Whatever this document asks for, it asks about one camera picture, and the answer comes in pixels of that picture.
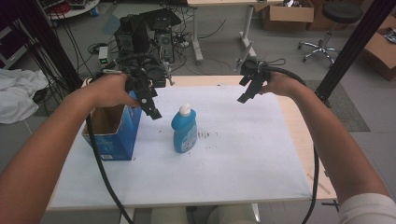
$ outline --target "detergent bottle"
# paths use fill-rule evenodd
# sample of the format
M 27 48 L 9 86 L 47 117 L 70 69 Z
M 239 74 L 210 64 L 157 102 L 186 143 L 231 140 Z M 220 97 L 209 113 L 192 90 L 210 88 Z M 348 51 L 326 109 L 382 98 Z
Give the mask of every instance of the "detergent bottle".
M 197 141 L 196 113 L 189 104 L 183 105 L 172 119 L 174 147 L 179 153 L 190 150 Z

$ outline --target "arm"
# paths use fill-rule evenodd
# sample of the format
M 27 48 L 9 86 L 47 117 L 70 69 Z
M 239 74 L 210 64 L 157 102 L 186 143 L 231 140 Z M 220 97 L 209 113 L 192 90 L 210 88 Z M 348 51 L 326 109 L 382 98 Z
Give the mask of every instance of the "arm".
M 340 204 L 362 193 L 389 196 L 353 137 L 311 90 L 290 77 L 273 73 L 271 82 L 262 87 L 261 93 L 266 92 L 288 96 L 299 107 Z
M 0 217 L 5 223 L 39 223 L 64 161 L 95 107 L 138 106 L 124 90 L 125 75 L 102 77 L 68 95 L 0 174 Z

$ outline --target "black stand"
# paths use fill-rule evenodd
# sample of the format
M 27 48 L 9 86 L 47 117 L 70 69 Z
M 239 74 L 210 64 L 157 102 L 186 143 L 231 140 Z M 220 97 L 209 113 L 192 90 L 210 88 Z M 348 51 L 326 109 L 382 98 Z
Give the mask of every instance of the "black stand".
M 374 0 L 358 27 L 346 42 L 337 60 L 316 90 L 322 102 L 326 102 L 350 65 L 370 41 L 378 27 L 396 6 L 395 0 Z

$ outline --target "white sleeve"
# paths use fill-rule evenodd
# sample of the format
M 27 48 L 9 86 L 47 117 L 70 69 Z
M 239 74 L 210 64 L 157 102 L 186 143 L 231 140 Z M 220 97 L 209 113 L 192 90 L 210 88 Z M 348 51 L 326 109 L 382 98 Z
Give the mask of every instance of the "white sleeve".
M 364 193 L 340 207 L 339 224 L 396 224 L 396 203 L 382 194 Z

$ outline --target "bottle cap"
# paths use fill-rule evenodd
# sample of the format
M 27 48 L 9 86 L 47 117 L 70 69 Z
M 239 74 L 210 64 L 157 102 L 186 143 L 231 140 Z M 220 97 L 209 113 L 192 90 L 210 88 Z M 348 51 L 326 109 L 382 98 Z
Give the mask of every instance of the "bottle cap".
M 184 104 L 178 112 L 180 113 L 181 116 L 183 117 L 188 117 L 191 113 L 191 106 L 189 104 Z

